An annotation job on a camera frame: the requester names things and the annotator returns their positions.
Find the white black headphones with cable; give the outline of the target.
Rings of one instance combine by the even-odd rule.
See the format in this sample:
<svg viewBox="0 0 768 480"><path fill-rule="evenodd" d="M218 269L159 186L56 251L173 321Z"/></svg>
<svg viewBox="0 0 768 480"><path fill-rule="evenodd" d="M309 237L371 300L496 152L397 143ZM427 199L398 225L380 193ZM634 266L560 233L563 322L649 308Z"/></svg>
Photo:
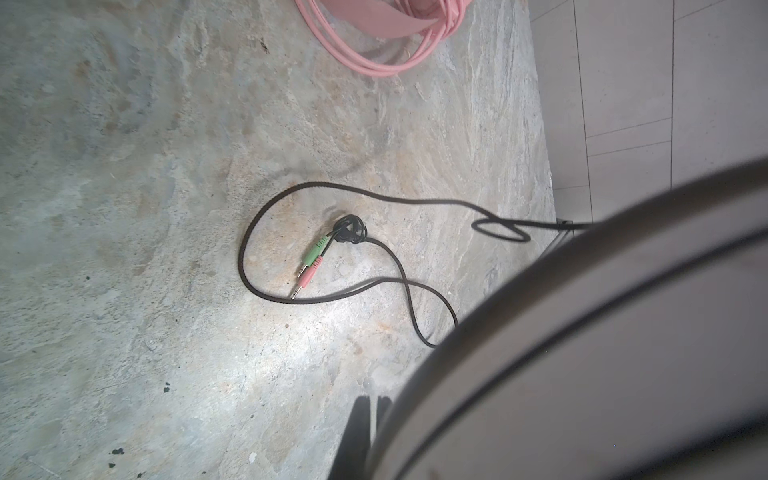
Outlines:
<svg viewBox="0 0 768 480"><path fill-rule="evenodd" d="M763 479L767 162L543 255L433 348L362 479Z"/></svg>

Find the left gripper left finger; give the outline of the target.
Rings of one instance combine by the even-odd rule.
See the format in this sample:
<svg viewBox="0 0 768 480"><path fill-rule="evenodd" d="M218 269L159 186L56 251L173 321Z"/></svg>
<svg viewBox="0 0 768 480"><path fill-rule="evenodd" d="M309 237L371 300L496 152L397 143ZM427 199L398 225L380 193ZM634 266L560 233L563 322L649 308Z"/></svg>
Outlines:
<svg viewBox="0 0 768 480"><path fill-rule="evenodd" d="M368 396L360 396L352 406L327 479L362 479L370 445L371 402Z"/></svg>

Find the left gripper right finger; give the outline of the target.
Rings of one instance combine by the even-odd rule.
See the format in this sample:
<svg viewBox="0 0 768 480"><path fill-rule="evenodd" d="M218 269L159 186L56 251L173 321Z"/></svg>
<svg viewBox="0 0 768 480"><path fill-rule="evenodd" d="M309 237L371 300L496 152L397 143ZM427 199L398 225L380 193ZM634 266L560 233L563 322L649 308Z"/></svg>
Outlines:
<svg viewBox="0 0 768 480"><path fill-rule="evenodd" d="M383 424L384 420L386 418L386 415L392 406L392 399L389 396L378 396L376 401L376 410L375 410L375 428L376 432L378 432Z"/></svg>

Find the pink headphones with cable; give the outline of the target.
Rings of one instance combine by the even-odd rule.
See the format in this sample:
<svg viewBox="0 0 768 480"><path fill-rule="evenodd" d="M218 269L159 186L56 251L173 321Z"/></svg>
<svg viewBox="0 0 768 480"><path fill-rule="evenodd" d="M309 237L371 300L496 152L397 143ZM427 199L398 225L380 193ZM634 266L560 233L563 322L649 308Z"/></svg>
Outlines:
<svg viewBox="0 0 768 480"><path fill-rule="evenodd" d="M296 3L307 27L331 56L350 70L373 78L393 77L422 63L442 41L458 30L469 5L467 0ZM421 42L402 63L377 63L347 44L333 29L324 11L375 39L398 40L418 35Z"/></svg>

